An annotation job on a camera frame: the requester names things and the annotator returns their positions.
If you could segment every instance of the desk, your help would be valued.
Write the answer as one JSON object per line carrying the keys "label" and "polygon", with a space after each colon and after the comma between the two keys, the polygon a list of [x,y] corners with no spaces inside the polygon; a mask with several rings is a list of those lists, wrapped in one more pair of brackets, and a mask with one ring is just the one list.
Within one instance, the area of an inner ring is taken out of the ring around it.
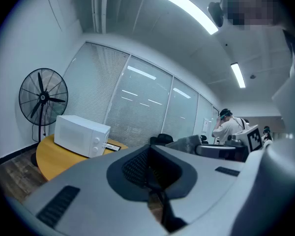
{"label": "desk", "polygon": [[[112,139],[108,139],[108,143],[121,147],[121,149],[128,148]],[[105,149],[104,155],[112,153],[113,151]],[[47,136],[38,145],[36,150],[36,160],[42,175],[46,180],[51,180],[60,173],[69,169],[71,166],[79,163],[88,157],[71,152],[54,143],[54,135]]]}

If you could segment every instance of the microwave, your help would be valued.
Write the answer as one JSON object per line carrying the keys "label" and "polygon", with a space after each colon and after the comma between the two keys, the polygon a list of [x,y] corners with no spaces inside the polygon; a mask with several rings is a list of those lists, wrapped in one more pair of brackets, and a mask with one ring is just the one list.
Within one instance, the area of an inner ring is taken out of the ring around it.
{"label": "microwave", "polygon": [[104,153],[110,126],[79,116],[57,116],[54,142],[77,154],[95,157]]}

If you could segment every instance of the fan grille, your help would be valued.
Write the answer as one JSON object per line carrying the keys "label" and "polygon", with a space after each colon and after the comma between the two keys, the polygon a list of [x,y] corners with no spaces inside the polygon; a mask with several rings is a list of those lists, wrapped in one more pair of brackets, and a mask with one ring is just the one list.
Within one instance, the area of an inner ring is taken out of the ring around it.
{"label": "fan grille", "polygon": [[58,115],[62,115],[68,101],[68,89],[63,78],[54,70],[40,68],[31,72],[23,81],[20,93],[19,104],[23,115],[31,123],[39,125],[39,114],[41,104],[31,117],[35,105],[38,103],[41,91],[38,82],[38,73],[41,76],[44,91],[47,91],[51,98],[61,99],[65,102],[53,102],[48,100],[43,105],[42,126],[50,125],[56,121]]}

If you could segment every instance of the ceiling light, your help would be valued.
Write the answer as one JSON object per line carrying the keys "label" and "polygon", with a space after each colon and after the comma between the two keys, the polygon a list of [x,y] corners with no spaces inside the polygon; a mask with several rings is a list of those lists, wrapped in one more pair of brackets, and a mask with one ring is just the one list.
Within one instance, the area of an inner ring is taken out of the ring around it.
{"label": "ceiling light", "polygon": [[135,95],[135,96],[138,96],[138,95],[135,94],[135,93],[131,93],[131,92],[128,92],[128,91],[125,91],[125,90],[121,90],[121,91],[123,91],[123,92],[127,92],[127,93],[132,94],[132,95]]}
{"label": "ceiling light", "polygon": [[149,100],[149,101],[154,102],[154,103],[159,104],[159,105],[162,105],[161,103],[158,103],[158,102],[153,101],[153,100]]}
{"label": "ceiling light", "polygon": [[238,63],[231,64],[231,68],[232,68],[233,72],[235,73],[235,76],[236,76],[236,79],[238,81],[239,87],[241,89],[245,88],[246,87],[245,86],[245,81],[244,81],[244,78],[242,77],[242,74],[241,74]]}
{"label": "ceiling light", "polygon": [[134,68],[134,67],[132,67],[132,66],[128,66],[128,69],[129,70],[131,70],[131,71],[134,71],[134,72],[136,72],[136,73],[140,73],[140,74],[142,74],[142,75],[144,75],[144,76],[146,76],[146,77],[149,77],[150,79],[152,79],[152,80],[155,80],[156,79],[156,77],[154,77],[154,76],[152,76],[152,75],[150,75],[150,74],[148,74],[148,73],[145,73],[145,72],[143,72],[143,71],[141,71],[141,70],[139,70],[139,69],[137,69],[137,68]]}
{"label": "ceiling light", "polygon": [[218,31],[210,18],[189,0],[169,0],[197,20],[211,35]]}
{"label": "ceiling light", "polygon": [[164,88],[162,85],[160,85],[160,84],[158,84],[162,89],[164,89],[164,90],[166,90],[167,91],[167,89],[166,88]]}
{"label": "ceiling light", "polygon": [[180,93],[181,95],[185,96],[187,99],[191,98],[188,94],[185,94],[184,92],[180,91],[177,88],[173,88],[174,91],[176,91],[177,93]]}
{"label": "ceiling light", "polygon": [[[126,99],[126,100],[130,100],[130,99],[128,99],[128,98],[125,98],[125,97],[122,97],[123,99]],[[131,100],[132,101],[132,100]]]}

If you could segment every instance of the vent slot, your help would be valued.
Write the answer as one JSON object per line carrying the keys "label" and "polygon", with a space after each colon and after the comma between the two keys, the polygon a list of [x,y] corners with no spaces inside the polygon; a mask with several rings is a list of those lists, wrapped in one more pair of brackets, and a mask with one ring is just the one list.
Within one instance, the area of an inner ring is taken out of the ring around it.
{"label": "vent slot", "polygon": [[36,217],[47,226],[54,228],[79,191],[79,188],[65,186]]}

